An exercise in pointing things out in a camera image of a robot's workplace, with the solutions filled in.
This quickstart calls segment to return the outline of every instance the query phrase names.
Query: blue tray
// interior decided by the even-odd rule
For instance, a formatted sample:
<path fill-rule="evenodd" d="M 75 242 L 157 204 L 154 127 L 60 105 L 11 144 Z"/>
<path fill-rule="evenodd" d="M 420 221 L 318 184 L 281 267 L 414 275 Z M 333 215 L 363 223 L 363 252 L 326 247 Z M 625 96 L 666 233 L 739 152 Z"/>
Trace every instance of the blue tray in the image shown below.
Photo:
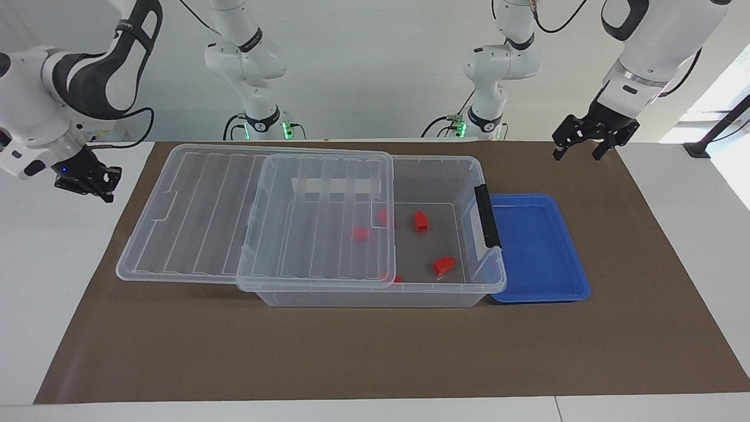
<path fill-rule="evenodd" d="M 546 194 L 495 194 L 508 287 L 502 303 L 572 302 L 591 293 L 557 202 Z"/>

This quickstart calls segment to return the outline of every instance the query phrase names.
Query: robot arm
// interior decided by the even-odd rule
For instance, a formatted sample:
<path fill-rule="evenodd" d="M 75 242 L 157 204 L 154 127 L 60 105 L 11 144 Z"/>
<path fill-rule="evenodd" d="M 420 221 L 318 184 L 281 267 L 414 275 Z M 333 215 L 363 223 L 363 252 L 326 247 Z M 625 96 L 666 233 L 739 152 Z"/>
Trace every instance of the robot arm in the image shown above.
<path fill-rule="evenodd" d="M 135 104 L 141 74 L 154 49 L 163 12 L 158 0 L 110 0 L 121 13 L 105 53 L 49 50 L 44 85 L 58 102 L 93 119 L 112 120 Z"/>
<path fill-rule="evenodd" d="M 28 179 L 45 168 L 55 186 L 113 202 L 122 169 L 99 162 L 65 116 L 118 119 L 132 108 L 140 75 L 161 27 L 158 0 L 110 0 L 122 13 L 109 49 L 73 54 L 52 47 L 0 53 L 0 167 Z"/>
<path fill-rule="evenodd" d="M 638 114 L 675 77 L 719 26 L 731 0 L 607 0 L 601 21 L 625 49 L 604 78 L 603 87 L 584 118 L 569 115 L 552 135 L 554 157 L 586 140 L 602 140 L 593 152 L 601 159 L 628 143 Z"/>
<path fill-rule="evenodd" d="M 247 0 L 210 0 L 211 18 L 223 41 L 205 49 L 205 65 L 239 94 L 253 140 L 289 138 L 283 113 L 266 80 L 282 77 L 287 62 L 248 15 Z"/>
<path fill-rule="evenodd" d="M 462 110 L 466 136 L 494 139 L 508 94 L 504 80 L 532 77 L 542 66 L 542 53 L 534 44 L 534 19 L 528 0 L 505 0 L 495 21 L 505 35 L 503 45 L 474 49 L 463 71 L 476 88 L 474 104 Z"/>

